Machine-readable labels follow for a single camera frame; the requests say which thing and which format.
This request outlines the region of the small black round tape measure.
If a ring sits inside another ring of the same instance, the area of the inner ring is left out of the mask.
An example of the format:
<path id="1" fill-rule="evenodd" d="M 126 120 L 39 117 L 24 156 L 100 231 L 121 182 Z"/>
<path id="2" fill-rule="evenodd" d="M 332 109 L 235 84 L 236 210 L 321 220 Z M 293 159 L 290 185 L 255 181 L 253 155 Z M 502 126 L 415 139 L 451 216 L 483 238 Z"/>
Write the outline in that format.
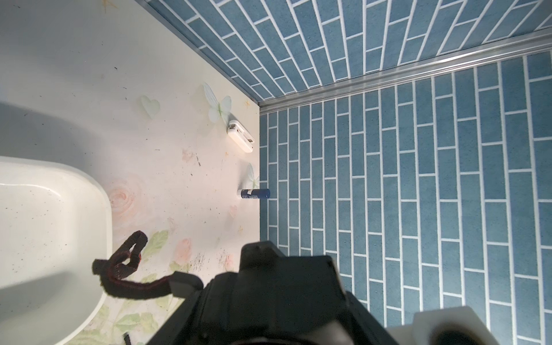
<path id="1" fill-rule="evenodd" d="M 187 344 L 299 342 L 331 323 L 345 326 L 346 293 L 332 258 L 288 257 L 269 241 L 247 244 L 240 269 L 209 283 L 175 271 L 149 283 L 130 280 L 142 260 L 147 236 L 136 231 L 93 274 L 115 298 L 182 300 L 201 292 Z"/>

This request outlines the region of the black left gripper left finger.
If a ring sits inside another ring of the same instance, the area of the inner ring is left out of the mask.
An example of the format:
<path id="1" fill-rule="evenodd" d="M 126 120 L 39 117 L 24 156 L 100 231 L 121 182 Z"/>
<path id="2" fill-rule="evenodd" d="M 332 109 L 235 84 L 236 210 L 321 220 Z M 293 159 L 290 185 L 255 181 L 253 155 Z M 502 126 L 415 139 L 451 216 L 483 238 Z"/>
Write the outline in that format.
<path id="1" fill-rule="evenodd" d="M 176 309 L 147 345 L 187 344 L 201 292 L 195 292 Z"/>

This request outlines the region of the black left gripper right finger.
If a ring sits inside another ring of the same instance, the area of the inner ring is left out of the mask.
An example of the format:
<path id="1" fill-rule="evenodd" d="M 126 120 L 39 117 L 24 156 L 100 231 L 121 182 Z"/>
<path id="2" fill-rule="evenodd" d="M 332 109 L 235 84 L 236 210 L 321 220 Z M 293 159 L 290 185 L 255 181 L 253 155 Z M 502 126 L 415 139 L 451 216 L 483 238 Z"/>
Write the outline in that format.
<path id="1" fill-rule="evenodd" d="M 344 323 L 354 344 L 398 345 L 398 342 L 352 293 L 347 291 L 345 296 Z"/>

